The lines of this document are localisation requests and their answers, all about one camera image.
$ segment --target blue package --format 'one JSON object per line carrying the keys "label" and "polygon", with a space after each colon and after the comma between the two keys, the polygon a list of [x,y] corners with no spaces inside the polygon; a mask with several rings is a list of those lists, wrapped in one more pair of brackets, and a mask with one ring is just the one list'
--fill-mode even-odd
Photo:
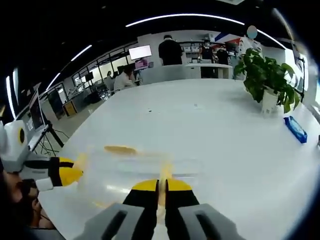
{"label": "blue package", "polygon": [[293,116],[285,117],[284,123],[300,143],[304,144],[307,142],[307,133],[302,129],[299,123],[297,123]]}

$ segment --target potted plant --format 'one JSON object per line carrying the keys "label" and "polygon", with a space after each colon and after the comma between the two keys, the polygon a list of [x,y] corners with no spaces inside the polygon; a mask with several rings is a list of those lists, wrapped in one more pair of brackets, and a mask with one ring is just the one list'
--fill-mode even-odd
{"label": "potted plant", "polygon": [[294,103],[293,109],[298,106],[299,95],[285,79],[287,74],[292,78],[295,73],[288,64],[279,65],[269,57],[263,59],[257,51],[248,48],[234,68],[235,76],[241,73],[246,74],[243,82],[246,90],[258,103],[262,101],[262,110],[283,105],[284,113],[287,113],[291,110],[290,104]]}

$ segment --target ceiling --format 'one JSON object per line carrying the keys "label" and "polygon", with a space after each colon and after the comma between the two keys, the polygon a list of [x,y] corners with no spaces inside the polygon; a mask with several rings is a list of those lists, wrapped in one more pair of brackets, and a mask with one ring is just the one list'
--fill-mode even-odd
{"label": "ceiling", "polygon": [[[69,77],[104,52],[134,41],[138,36],[182,29],[202,29],[243,36],[249,25],[273,37],[289,38],[286,29],[271,17],[270,5],[245,0],[239,5],[221,1],[176,6],[148,1],[42,1],[19,3],[0,8],[2,45],[0,79],[19,69],[19,88],[42,82],[45,89],[66,65],[55,83]],[[154,16],[200,13],[231,18],[236,23],[207,17],[171,17],[126,28],[125,25]],[[263,37],[258,41],[274,43]],[[70,60],[88,45],[92,47],[77,60]]]}

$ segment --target white flower pot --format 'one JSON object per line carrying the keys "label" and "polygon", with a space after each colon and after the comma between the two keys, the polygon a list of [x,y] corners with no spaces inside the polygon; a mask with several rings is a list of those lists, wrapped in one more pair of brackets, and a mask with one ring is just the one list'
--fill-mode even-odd
{"label": "white flower pot", "polygon": [[262,98],[262,114],[265,116],[270,115],[276,108],[279,94],[275,94],[274,91],[267,87],[264,90]]}

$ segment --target white table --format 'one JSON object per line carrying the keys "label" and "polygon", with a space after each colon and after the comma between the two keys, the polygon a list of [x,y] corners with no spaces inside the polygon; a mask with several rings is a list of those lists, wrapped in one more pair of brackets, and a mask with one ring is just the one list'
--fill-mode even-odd
{"label": "white table", "polygon": [[[317,188],[320,127],[301,104],[292,114],[308,134],[307,143],[301,144],[281,112],[263,118],[260,111],[241,81],[187,79],[133,87],[101,105],[60,156],[76,159],[87,146],[126,145],[170,153],[180,167],[183,159],[189,159],[188,164],[194,160],[200,168],[190,184],[200,203],[230,218],[247,240],[280,240],[300,222]],[[112,170],[114,165],[104,161]],[[114,176],[113,186],[107,186],[109,197],[125,197],[126,176]],[[39,195],[67,240],[80,235],[86,221],[102,210],[76,197],[76,187],[56,187]],[[155,238],[166,239],[164,227],[156,232]]]}
{"label": "white table", "polygon": [[218,63],[189,63],[185,65],[186,77],[189,79],[200,79],[201,78],[201,67],[210,67],[218,69],[219,79],[232,79],[233,67],[226,64]]}

